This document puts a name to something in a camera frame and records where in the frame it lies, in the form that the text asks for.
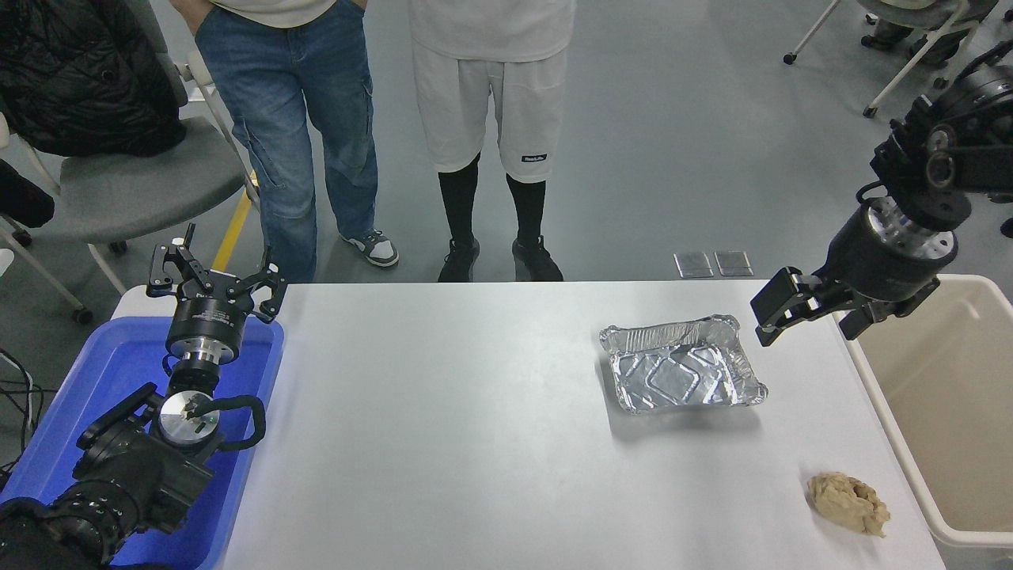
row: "chair wheel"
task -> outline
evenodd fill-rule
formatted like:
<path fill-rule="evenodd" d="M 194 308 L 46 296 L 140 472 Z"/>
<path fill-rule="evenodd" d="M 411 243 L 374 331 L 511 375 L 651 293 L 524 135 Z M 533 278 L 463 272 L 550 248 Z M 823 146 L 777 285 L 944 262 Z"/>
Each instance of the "chair wheel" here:
<path fill-rule="evenodd" d="M 74 323 L 77 323 L 78 325 L 87 325 L 91 323 L 91 320 L 95 316 L 92 315 L 92 313 L 87 309 L 75 309 L 74 313 L 70 315 L 71 320 L 73 320 Z"/>
<path fill-rule="evenodd" d="M 14 236 L 14 241 L 21 244 L 22 247 L 27 247 L 31 245 L 31 234 L 25 229 L 19 229 L 11 234 Z"/>

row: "beige plastic bin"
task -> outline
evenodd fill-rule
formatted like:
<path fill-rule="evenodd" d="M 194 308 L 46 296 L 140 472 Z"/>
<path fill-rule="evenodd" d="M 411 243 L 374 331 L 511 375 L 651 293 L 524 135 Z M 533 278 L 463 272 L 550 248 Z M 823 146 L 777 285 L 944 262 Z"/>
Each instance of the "beige plastic bin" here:
<path fill-rule="evenodd" d="M 1013 308 L 984 276 L 940 280 L 848 349 L 936 538 L 1013 549 Z"/>

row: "white table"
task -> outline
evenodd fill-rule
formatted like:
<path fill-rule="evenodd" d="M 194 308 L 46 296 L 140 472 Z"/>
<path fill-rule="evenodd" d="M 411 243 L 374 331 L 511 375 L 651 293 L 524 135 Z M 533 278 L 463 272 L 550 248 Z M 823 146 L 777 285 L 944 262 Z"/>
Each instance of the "white table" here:
<path fill-rule="evenodd" d="M 762 280 L 304 284 L 223 568 L 942 569 L 832 320 L 770 348 Z M 113 317 L 169 315 L 128 293 Z M 598 333 L 729 314 L 770 389 L 629 416 Z M 805 483 L 879 492 L 886 539 Z"/>

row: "white shorts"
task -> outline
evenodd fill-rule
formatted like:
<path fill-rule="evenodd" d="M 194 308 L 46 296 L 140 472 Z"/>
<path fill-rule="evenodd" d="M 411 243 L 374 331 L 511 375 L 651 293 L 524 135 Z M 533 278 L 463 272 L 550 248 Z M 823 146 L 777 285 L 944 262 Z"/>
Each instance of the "white shorts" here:
<path fill-rule="evenodd" d="M 458 60 L 412 44 L 418 111 L 437 171 L 456 172 L 482 150 L 491 93 L 503 169 L 525 183 L 549 177 L 562 126 L 566 50 L 503 63 Z"/>

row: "yellow floor line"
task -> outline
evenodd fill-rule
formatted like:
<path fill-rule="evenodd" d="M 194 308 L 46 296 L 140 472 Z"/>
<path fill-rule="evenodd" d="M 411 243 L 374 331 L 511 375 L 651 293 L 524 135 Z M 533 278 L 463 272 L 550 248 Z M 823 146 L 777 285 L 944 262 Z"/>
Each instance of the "yellow floor line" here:
<path fill-rule="evenodd" d="M 211 268 L 225 272 L 225 267 L 228 266 L 229 259 L 232 258 L 232 250 L 236 248 L 239 232 L 242 231 L 243 223 L 246 222 L 250 205 L 250 198 L 243 191 L 239 197 L 239 203 L 236 203 L 236 211 L 232 214 L 229 229 L 225 231 L 225 237 L 222 238 L 222 244 L 218 247 L 218 254 L 215 255 L 215 262 L 211 264 Z"/>

